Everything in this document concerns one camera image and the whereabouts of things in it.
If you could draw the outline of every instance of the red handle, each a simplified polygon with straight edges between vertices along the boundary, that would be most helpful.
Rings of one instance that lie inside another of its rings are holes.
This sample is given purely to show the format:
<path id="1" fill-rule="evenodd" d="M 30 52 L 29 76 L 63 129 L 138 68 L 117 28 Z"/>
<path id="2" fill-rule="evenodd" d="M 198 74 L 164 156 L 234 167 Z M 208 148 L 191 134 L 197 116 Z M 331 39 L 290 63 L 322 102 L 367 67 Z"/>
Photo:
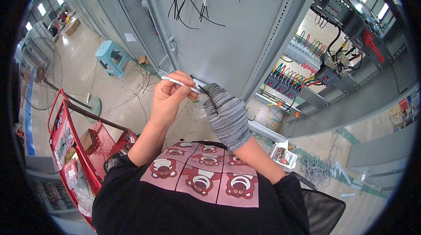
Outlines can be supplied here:
<path id="1" fill-rule="evenodd" d="M 366 29 L 362 33 L 362 40 L 366 43 L 366 46 L 369 46 L 371 48 L 371 50 L 376 54 L 377 58 L 383 64 L 384 63 L 383 55 L 380 53 L 380 51 L 378 50 L 376 45 L 374 45 L 373 35 L 371 34 L 371 32 L 368 29 Z"/>
<path id="2" fill-rule="evenodd" d="M 47 120 L 47 128 L 48 128 L 48 133 L 51 134 L 51 130 L 50 130 L 50 118 L 51 118 L 51 114 L 53 114 L 53 110 L 54 110 L 54 106 L 55 103 L 57 102 L 57 99 L 59 98 L 59 95 L 62 94 L 63 98 L 66 99 L 67 101 L 69 101 L 69 99 L 67 98 L 67 96 L 64 94 L 63 88 L 60 88 L 59 91 L 57 92 L 57 95 L 55 96 L 53 105 L 51 106 L 51 111 L 50 114 L 48 115 L 48 120 Z"/>

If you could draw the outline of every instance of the gloved hand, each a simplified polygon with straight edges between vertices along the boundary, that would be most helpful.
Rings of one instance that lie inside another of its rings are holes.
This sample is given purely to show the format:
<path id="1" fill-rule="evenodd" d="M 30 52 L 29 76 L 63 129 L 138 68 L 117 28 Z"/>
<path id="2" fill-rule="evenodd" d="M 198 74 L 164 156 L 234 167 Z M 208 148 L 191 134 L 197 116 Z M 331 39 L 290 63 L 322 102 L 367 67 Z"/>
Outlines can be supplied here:
<path id="1" fill-rule="evenodd" d="M 232 152 L 251 137 L 245 102 L 217 84 L 208 84 L 197 99 L 205 106 L 209 124 L 219 140 Z"/>

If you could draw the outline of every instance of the label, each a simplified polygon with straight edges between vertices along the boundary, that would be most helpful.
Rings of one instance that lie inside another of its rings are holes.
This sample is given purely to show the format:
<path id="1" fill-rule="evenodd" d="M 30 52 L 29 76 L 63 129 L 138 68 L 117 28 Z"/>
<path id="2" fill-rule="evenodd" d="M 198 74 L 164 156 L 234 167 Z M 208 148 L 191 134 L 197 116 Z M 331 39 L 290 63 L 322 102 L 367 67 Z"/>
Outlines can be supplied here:
<path id="1" fill-rule="evenodd" d="M 74 169 L 69 170 L 67 173 L 69 174 L 69 178 L 72 178 L 76 175 L 76 172 Z"/>

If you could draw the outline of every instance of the plastic bag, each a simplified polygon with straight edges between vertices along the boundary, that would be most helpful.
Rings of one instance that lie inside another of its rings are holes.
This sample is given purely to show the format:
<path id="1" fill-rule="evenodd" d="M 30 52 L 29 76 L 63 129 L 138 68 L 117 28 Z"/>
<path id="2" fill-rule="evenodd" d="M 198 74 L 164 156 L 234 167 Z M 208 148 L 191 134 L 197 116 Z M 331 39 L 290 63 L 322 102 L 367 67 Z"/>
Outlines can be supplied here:
<path id="1" fill-rule="evenodd" d="M 54 157 L 57 162 L 58 170 L 63 169 L 66 154 L 70 150 L 72 143 L 73 134 L 71 133 L 69 122 L 66 118 L 54 149 Z"/>
<path id="2" fill-rule="evenodd" d="M 206 114 L 205 106 L 201 102 L 194 104 L 193 118 L 202 123 L 209 123 L 208 115 Z"/>
<path id="3" fill-rule="evenodd" d="M 77 182 L 77 167 L 76 159 L 71 159 L 63 166 L 64 174 L 66 176 L 67 187 L 72 190 Z"/>
<path id="4" fill-rule="evenodd" d="M 95 195 L 91 191 L 79 162 L 77 162 L 77 182 L 74 187 L 74 192 L 77 196 L 77 207 L 79 211 L 86 217 L 92 217 L 92 205 L 95 200 Z"/>

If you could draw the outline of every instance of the left hand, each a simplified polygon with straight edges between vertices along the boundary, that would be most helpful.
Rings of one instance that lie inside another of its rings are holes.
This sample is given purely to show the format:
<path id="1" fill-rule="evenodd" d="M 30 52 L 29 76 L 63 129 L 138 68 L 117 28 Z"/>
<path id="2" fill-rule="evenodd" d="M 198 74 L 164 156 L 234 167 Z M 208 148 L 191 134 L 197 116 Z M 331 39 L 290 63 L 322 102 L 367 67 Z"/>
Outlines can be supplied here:
<path id="1" fill-rule="evenodd" d="M 187 96 L 191 100 L 197 98 L 197 93 L 190 88 L 196 88 L 193 78 L 180 70 L 168 74 L 167 77 L 178 80 L 186 86 L 175 84 L 169 80 L 162 80 L 155 87 L 150 122 L 166 129 L 176 120 L 180 102 Z"/>

